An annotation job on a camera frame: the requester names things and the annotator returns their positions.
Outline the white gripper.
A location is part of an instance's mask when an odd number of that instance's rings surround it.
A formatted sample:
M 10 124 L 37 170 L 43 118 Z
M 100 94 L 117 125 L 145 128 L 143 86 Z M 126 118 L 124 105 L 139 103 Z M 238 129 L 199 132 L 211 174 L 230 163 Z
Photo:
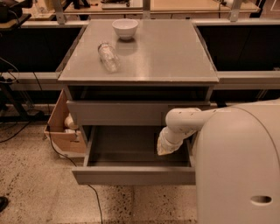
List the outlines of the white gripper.
M 183 138 L 180 133 L 175 133 L 165 127 L 161 130 L 157 140 L 157 154 L 159 156 L 172 154 L 182 143 Z

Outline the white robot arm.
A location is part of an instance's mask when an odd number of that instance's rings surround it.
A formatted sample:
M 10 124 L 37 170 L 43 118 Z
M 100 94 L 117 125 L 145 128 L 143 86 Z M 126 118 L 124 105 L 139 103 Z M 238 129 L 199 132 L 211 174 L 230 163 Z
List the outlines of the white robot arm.
M 178 150 L 196 133 L 198 224 L 280 224 L 280 100 L 165 117 L 157 154 Z

